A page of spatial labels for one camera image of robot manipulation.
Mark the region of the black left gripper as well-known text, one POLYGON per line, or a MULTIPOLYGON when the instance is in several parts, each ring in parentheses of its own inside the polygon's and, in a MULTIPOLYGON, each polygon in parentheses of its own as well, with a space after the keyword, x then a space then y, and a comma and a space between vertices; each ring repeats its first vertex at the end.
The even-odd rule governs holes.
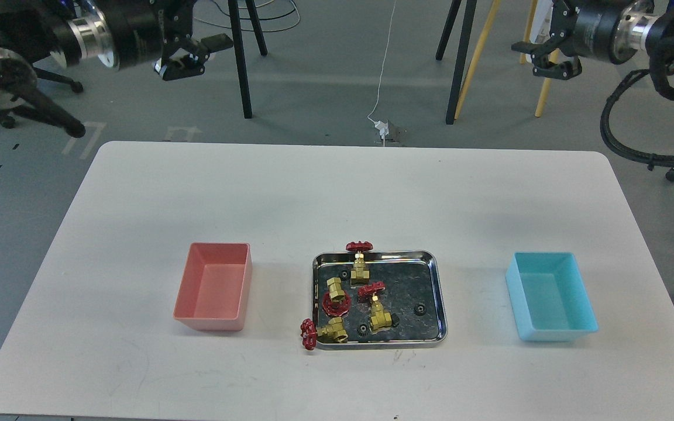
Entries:
POLYGON ((235 45, 225 33, 192 38, 195 1, 102 1, 102 20, 110 34, 110 50, 101 56, 108 67, 123 70, 156 61, 163 81, 203 75, 204 64, 217 51, 235 45), (188 55, 170 57, 182 50, 188 55))

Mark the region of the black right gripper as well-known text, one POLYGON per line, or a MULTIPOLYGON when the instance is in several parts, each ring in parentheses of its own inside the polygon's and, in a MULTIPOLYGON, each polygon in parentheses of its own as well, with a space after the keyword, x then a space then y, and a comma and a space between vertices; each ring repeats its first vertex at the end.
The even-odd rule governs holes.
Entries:
POLYGON ((628 61, 628 48, 616 40, 626 1, 554 1, 551 35, 545 43, 519 41, 512 51, 530 55, 535 77, 573 79, 582 74, 578 57, 606 62, 628 61), (560 50, 566 61, 554 62, 560 50))

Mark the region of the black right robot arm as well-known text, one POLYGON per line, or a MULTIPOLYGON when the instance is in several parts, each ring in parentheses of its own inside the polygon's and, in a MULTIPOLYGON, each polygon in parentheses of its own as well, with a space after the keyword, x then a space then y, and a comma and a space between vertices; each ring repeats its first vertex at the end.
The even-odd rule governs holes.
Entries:
POLYGON ((655 91, 674 101, 674 2, 657 14, 652 1, 554 1, 545 42, 511 48, 536 77, 557 80, 580 75, 581 58, 620 65, 644 51, 655 91))

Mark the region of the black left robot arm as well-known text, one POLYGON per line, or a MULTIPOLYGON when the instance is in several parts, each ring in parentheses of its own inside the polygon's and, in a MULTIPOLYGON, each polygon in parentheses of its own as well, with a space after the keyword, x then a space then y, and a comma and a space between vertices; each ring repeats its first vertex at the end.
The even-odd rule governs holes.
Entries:
POLYGON ((14 113, 80 138, 85 126, 38 87, 35 64, 62 67, 98 58, 121 70, 155 63, 163 80, 201 75, 205 62, 235 41, 226 34, 192 35, 193 1, 0 1, 0 125, 14 113))

